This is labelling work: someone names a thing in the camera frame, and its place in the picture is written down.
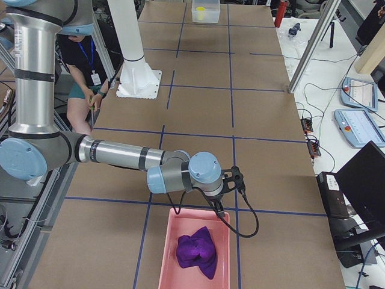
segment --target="computer monitor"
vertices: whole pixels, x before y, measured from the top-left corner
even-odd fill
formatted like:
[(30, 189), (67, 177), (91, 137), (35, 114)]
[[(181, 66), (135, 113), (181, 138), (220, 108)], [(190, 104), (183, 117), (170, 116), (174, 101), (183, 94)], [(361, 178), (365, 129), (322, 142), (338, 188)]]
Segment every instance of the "computer monitor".
[(368, 231), (335, 240), (336, 250), (377, 239), (385, 247), (385, 154), (370, 141), (335, 175), (336, 181)]

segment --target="blue cable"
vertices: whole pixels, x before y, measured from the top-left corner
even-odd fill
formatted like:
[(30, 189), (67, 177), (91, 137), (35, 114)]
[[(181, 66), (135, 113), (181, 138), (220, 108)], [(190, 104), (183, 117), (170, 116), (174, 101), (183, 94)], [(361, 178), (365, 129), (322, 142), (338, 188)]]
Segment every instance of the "blue cable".
[(363, 273), (363, 268), (365, 267), (365, 263), (366, 263), (366, 260), (368, 259), (368, 256), (370, 254), (370, 252), (378, 245), (378, 242), (375, 243), (369, 250), (368, 252), (366, 253), (366, 256), (363, 260), (363, 263), (362, 263), (362, 267), (361, 267), (361, 271), (359, 273), (359, 278), (357, 280), (357, 285), (356, 285), (356, 289), (359, 289), (359, 285), (360, 285), (360, 280), (361, 280), (361, 276), (362, 276), (362, 273)]

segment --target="red cylinder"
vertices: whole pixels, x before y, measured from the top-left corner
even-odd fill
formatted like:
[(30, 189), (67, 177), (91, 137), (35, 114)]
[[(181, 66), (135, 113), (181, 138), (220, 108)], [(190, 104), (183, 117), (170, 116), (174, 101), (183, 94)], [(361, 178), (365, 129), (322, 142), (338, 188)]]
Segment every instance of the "red cylinder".
[(274, 25), (279, 28), (281, 26), (282, 18), (285, 15), (286, 7), (288, 6), (288, 2), (285, 0), (281, 0), (279, 2), (278, 12), (276, 16), (276, 20), (274, 21)]

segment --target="pink tray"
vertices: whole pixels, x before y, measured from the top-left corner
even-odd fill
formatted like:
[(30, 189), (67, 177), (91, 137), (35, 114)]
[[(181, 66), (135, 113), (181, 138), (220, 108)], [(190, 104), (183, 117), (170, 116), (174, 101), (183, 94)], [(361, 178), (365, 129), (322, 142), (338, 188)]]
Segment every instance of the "pink tray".
[[(229, 214), (224, 219), (229, 222)], [(195, 267), (181, 268), (176, 259), (178, 238), (182, 235), (193, 235), (206, 226), (218, 255), (217, 270), (213, 280), (209, 280), (200, 269)], [(158, 289), (229, 289), (230, 288), (230, 234), (213, 211), (182, 209), (176, 215), (174, 209), (168, 215), (166, 241), (163, 252), (161, 277)]]

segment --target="blue lanyard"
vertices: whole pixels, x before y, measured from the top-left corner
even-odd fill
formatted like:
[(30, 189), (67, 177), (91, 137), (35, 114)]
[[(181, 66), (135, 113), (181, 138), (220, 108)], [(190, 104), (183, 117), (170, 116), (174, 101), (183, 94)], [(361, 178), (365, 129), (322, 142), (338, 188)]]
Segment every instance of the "blue lanyard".
[(88, 61), (88, 64), (90, 65), (90, 67), (92, 69), (92, 73), (95, 73), (95, 67), (94, 67), (94, 40), (91, 39), (91, 62), (90, 62), (90, 59), (87, 56), (87, 53), (85, 53), (82, 44), (80, 42), (78, 42), (78, 45), (79, 45), (81, 51), (83, 52), (84, 56), (86, 57), (86, 59)]

